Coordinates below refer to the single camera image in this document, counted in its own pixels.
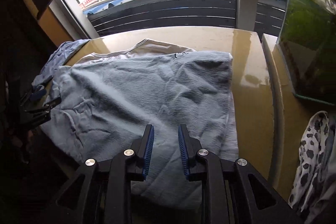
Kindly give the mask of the blue-grey garment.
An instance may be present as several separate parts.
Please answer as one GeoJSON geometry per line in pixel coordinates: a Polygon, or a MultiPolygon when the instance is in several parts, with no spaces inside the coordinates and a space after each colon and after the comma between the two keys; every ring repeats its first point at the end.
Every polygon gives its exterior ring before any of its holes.
{"type": "Polygon", "coordinates": [[[86,43],[89,39],[80,39],[62,43],[58,49],[51,54],[48,61],[42,67],[41,72],[34,78],[31,83],[34,90],[39,86],[45,85],[51,80],[55,72],[60,66],[67,63],[86,43]]]}

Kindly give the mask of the black white spotted cloth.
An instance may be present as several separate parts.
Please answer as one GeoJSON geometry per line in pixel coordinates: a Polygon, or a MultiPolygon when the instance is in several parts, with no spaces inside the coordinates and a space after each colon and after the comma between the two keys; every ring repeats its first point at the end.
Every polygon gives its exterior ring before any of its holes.
{"type": "Polygon", "coordinates": [[[314,223],[334,201],[335,118],[319,111],[302,135],[288,204],[303,223],[314,223]]]}

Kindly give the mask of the glass fish tank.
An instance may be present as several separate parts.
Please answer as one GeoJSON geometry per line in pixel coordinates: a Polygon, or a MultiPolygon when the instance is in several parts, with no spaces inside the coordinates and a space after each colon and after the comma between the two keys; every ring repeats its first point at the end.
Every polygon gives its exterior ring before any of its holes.
{"type": "Polygon", "coordinates": [[[335,105],[335,0],[287,0],[278,45],[295,96],[335,105]]]}

